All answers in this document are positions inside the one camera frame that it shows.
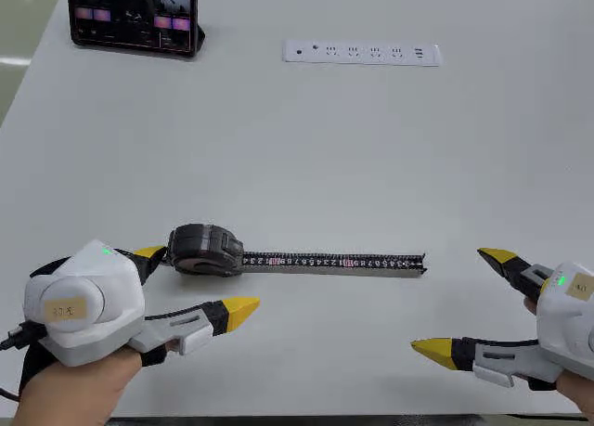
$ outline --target power strip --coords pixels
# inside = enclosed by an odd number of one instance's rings
[[[437,45],[389,44],[329,41],[285,41],[287,62],[328,62],[332,64],[372,64],[387,66],[442,65]]]

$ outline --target black cable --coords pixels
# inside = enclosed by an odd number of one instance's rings
[[[47,336],[47,330],[43,324],[38,324],[32,321],[25,321],[19,325],[17,329],[14,329],[8,333],[8,338],[0,342],[0,351],[12,349],[22,349],[32,343],[41,340]],[[9,391],[6,391],[0,387],[0,396],[10,400],[20,401],[20,397]]]
[[[17,403],[20,401],[20,397],[18,395],[14,395],[13,393],[11,393],[9,391],[5,391],[1,387],[0,387],[0,396],[4,397],[10,401],[16,401]]]

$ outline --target label sticker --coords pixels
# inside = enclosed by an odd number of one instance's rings
[[[578,273],[565,294],[581,301],[587,301],[594,293],[594,276]]]
[[[45,322],[67,321],[86,318],[86,299],[68,298],[45,301]]]

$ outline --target yellow fingertip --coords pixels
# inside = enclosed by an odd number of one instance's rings
[[[158,247],[141,248],[140,250],[136,250],[134,254],[137,256],[148,257],[150,259],[155,252],[163,248],[165,247],[162,245],[159,245]]]
[[[431,340],[413,341],[411,344],[416,352],[427,356],[437,364],[451,370],[458,370],[452,360],[452,340],[450,338],[433,338]]]
[[[518,256],[515,252],[508,252],[507,250],[497,250],[495,248],[479,248],[479,252],[491,256],[500,264],[505,264],[508,260]]]
[[[550,283],[550,278],[546,278],[542,284],[542,287],[540,287],[540,294],[542,294],[545,291],[545,289],[549,286],[549,283]]]
[[[233,331],[245,321],[260,305],[260,298],[229,298],[223,304],[229,312],[226,331]]]

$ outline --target floor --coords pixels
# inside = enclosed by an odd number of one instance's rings
[[[58,0],[0,0],[0,123]]]
[[[8,108],[17,93],[25,71],[37,44],[42,36],[49,16],[57,0],[0,0],[0,123],[4,120]],[[113,425],[170,425],[170,426],[235,426],[237,424],[341,424],[353,426],[527,426],[527,425],[577,425],[584,422],[518,420],[511,417],[495,416],[488,419],[480,417],[390,417],[390,418],[350,418],[350,419],[184,419],[184,420],[119,420]],[[8,425],[8,420],[0,420],[0,426]]]

